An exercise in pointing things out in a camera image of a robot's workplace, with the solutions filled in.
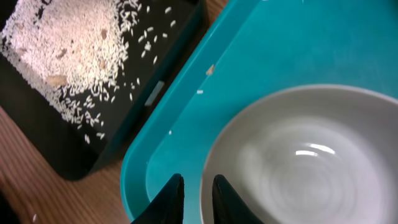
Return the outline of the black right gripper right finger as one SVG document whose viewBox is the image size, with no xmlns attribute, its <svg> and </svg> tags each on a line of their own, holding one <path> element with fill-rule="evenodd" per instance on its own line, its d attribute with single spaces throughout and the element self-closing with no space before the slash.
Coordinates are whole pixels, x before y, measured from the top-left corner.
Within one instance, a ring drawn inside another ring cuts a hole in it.
<svg viewBox="0 0 398 224">
<path fill-rule="evenodd" d="M 214 224 L 262 224 L 221 174 L 212 185 Z"/>
</svg>

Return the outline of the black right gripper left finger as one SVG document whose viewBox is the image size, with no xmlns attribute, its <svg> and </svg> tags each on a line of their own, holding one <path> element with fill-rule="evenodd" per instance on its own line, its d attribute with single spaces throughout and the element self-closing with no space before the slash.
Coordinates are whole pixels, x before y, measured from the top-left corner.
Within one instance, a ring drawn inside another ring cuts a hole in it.
<svg viewBox="0 0 398 224">
<path fill-rule="evenodd" d="M 174 174 L 131 224 L 182 224 L 184 198 L 184 179 Z"/>
</svg>

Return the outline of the white bowl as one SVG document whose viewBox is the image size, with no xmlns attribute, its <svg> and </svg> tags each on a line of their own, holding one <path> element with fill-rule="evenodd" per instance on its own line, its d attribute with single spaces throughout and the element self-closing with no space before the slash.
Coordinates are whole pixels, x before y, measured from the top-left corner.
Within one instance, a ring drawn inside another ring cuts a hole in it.
<svg viewBox="0 0 398 224">
<path fill-rule="evenodd" d="M 397 100 L 344 85 L 278 91 L 238 113 L 203 168 L 200 210 L 223 175 L 267 223 L 396 223 Z"/>
</svg>

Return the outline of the black tray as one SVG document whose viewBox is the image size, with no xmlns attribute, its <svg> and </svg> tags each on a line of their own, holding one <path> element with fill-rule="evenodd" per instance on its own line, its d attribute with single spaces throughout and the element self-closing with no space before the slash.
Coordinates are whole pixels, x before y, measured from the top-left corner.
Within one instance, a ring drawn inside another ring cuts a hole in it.
<svg viewBox="0 0 398 224">
<path fill-rule="evenodd" d="M 138 30 L 153 25 L 168 36 L 158 38 L 146 56 L 134 50 L 138 38 L 129 38 L 129 57 L 117 79 L 120 89 L 109 100 L 96 100 L 91 112 L 100 124 L 65 121 L 1 59 L 1 108 L 60 177 L 81 180 L 124 157 L 208 28 L 205 1 L 150 1 L 149 6 Z"/>
</svg>

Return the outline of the teal plastic tray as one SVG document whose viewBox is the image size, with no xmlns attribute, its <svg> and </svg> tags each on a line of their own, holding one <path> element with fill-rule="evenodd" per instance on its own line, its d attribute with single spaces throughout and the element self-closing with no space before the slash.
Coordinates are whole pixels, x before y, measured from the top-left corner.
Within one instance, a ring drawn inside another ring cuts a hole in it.
<svg viewBox="0 0 398 224">
<path fill-rule="evenodd" d="M 262 96 L 315 83 L 397 96 L 395 0 L 227 3 L 127 150 L 129 219 L 179 173 L 183 220 L 200 223 L 201 172 L 226 123 Z"/>
</svg>

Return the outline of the spilled rice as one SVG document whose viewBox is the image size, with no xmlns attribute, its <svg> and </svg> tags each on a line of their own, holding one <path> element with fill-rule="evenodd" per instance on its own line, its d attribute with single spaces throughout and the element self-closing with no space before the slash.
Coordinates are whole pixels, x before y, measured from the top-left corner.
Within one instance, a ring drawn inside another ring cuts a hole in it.
<svg viewBox="0 0 398 224">
<path fill-rule="evenodd" d="M 1 55 L 85 142 L 111 139 L 177 33 L 172 1 L 17 1 Z"/>
</svg>

